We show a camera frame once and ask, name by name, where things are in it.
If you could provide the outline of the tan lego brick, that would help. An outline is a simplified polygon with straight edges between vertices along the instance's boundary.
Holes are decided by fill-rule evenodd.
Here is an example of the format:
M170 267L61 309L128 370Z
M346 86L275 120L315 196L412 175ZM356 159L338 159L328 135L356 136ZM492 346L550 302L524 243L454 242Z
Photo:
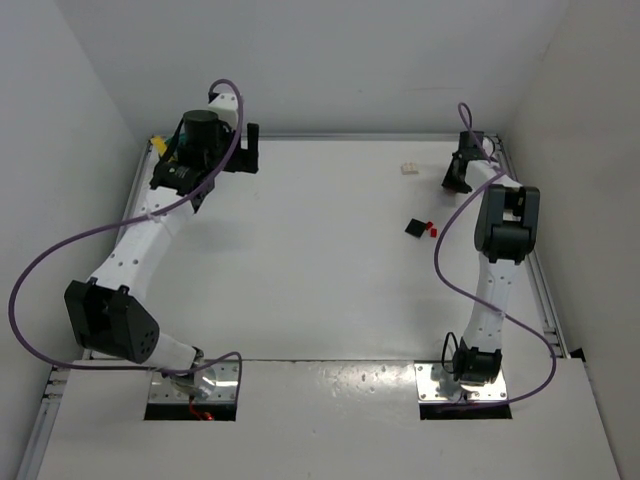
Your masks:
M400 171L402 175L418 175L419 167L414 162L406 162L400 166Z

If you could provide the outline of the long yellow lego brick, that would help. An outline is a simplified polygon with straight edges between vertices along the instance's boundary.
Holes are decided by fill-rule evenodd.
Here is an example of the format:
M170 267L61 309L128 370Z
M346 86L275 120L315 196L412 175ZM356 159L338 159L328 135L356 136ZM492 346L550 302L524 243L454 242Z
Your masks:
M161 136L153 136L150 139L150 143L152 144L152 146L156 149L157 153L160 156L163 156L167 153L168 151L168 145L165 141L165 139Z

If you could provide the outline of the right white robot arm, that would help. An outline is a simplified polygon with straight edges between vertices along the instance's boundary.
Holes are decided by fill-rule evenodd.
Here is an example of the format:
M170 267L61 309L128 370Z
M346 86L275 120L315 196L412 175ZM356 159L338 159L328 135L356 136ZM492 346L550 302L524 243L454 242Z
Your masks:
M484 385L496 380L502 362L502 326L519 266L534 249L541 193L484 158L483 133L463 131L442 186L481 198L474 231L479 278L471 318L452 359L456 381Z

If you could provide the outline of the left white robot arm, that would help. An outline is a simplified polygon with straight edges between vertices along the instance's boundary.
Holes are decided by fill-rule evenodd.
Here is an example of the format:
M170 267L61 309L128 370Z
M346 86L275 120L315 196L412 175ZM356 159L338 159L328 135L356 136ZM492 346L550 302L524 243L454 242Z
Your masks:
M203 352L162 333L143 302L172 240L213 190L209 175L218 166L257 173L258 125L248 124L245 146L232 142L235 132L213 111L184 113L154 167L139 208L143 221L126 229L87 281L72 281L64 293L81 347L161 370L192 396L212 383L202 366Z

